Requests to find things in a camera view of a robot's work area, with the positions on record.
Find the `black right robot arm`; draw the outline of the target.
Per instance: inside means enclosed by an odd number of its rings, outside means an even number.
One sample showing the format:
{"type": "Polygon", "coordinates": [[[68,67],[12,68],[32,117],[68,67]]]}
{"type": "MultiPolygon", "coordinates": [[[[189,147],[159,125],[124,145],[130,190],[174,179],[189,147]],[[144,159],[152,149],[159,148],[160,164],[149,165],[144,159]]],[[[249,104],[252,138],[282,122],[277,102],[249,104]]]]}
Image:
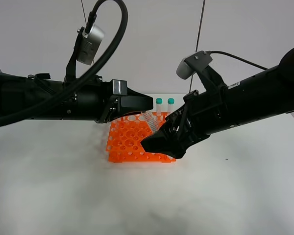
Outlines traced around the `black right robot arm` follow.
{"type": "Polygon", "coordinates": [[[146,152],[181,159],[190,146],[213,133],[294,112],[294,48],[277,66],[231,86],[210,67],[211,61],[211,52],[204,51],[181,61],[177,75],[187,79],[197,74],[205,92],[184,96],[184,104],[142,140],[146,152]]]}

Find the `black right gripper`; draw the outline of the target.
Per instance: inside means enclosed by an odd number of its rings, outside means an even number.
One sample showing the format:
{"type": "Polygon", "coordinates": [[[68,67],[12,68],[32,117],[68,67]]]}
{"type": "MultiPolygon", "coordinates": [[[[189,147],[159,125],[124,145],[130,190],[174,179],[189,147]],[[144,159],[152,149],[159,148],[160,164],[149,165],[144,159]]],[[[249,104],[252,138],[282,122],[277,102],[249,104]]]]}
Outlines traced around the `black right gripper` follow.
{"type": "Polygon", "coordinates": [[[228,128],[228,107],[224,90],[215,94],[193,91],[184,96],[185,104],[166,118],[162,127],[141,141],[145,152],[181,159],[187,149],[212,133],[228,128]]]}

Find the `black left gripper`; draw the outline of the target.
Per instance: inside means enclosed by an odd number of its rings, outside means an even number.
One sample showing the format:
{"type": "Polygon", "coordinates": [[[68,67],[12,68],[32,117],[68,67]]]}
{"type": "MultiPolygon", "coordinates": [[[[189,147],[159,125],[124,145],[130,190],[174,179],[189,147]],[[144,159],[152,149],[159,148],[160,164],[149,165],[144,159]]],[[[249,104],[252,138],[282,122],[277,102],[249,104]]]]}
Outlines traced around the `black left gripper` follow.
{"type": "Polygon", "coordinates": [[[98,80],[82,87],[76,95],[76,116],[96,123],[109,123],[153,109],[153,98],[127,88],[124,80],[98,80]]]}

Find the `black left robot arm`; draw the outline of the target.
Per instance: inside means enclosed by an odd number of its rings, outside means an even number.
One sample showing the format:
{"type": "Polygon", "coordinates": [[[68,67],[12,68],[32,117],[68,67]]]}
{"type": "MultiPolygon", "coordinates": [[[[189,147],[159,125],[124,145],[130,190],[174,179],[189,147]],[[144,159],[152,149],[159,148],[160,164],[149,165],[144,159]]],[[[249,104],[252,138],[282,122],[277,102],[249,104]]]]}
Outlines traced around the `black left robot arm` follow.
{"type": "Polygon", "coordinates": [[[48,73],[21,77],[0,72],[0,127],[25,119],[91,120],[108,123],[153,109],[152,97],[128,88],[127,82],[104,82],[93,76],[69,96],[70,82],[48,73]]]}

